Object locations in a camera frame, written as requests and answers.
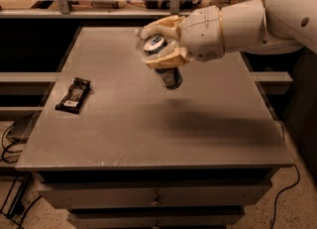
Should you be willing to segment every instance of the desk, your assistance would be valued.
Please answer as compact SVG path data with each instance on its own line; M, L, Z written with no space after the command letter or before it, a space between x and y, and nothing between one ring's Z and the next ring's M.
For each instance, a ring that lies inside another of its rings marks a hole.
M235 223L293 160L240 54L162 87L135 28L84 27L17 164L77 228ZM55 111L74 77L80 114Z

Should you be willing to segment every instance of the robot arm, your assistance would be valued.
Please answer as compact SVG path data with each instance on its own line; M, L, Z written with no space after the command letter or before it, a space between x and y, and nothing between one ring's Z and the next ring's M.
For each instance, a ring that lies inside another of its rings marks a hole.
M168 67L180 66L196 59L207 61L225 52L248 52L258 55L286 54L304 46L317 54L317 10L314 0L252 0L219 9L197 9L188 17L171 16L150 23L138 32L145 39L161 34L187 49L185 59L166 60ZM151 57L153 64L161 60Z

